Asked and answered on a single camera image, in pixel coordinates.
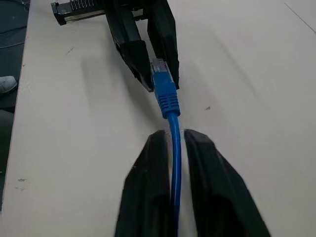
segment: dark floor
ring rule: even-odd
[[[0,77],[20,79],[29,0],[0,0]],[[0,95],[0,200],[4,188],[7,159],[17,90]]]

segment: white table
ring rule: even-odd
[[[51,1],[30,8],[3,226],[7,237],[111,237],[125,176],[167,123],[116,52],[105,17],[59,26]],[[169,4],[182,129],[215,142],[273,236],[314,236],[314,32],[275,0]],[[183,213],[181,236],[191,236]]]

